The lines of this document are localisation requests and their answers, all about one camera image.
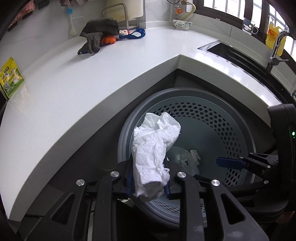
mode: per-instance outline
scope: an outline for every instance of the glass mug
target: glass mug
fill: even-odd
[[[247,18],[244,18],[244,21],[242,23],[242,30],[249,35],[257,34],[259,32],[259,29],[255,27],[255,23]]]

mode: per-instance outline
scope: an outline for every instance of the yellow hose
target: yellow hose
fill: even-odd
[[[189,2],[190,5],[192,5],[192,11],[189,12],[188,14],[186,14],[182,19],[181,21],[184,21],[186,18],[188,18],[191,14],[194,13],[194,11],[196,10],[196,6],[192,3],[192,2]]]

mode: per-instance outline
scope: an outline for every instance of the white countertop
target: white countertop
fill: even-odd
[[[22,74],[0,127],[0,191],[9,219],[24,214],[58,169],[99,128],[177,68],[228,92],[269,122],[279,101],[253,77],[197,48],[217,39],[174,28],[146,30],[99,53],[77,55],[76,37],[48,52]]]

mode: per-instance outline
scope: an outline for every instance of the yellow detergent jug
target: yellow detergent jug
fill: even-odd
[[[275,27],[273,22],[269,23],[269,29],[268,29],[268,33],[267,33],[267,38],[265,40],[265,44],[270,49],[273,49],[274,43],[276,42],[276,37],[280,33],[280,29],[281,29],[280,27]],[[283,40],[279,46],[279,50],[277,52],[278,56],[281,56],[283,54],[285,42],[286,42],[286,37],[283,38]]]

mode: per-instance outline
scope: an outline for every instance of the chrome faucet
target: chrome faucet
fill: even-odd
[[[293,37],[292,34],[287,29],[285,29],[285,30],[281,31],[279,33],[278,37],[276,38],[276,41],[274,43],[274,48],[271,52],[270,61],[267,63],[267,66],[265,67],[265,69],[267,70],[268,73],[270,73],[272,68],[274,66],[278,65],[280,62],[288,61],[288,59],[280,60],[280,59],[276,58],[276,54],[279,49],[279,45],[281,44],[281,41],[283,40],[283,38],[286,36]]]

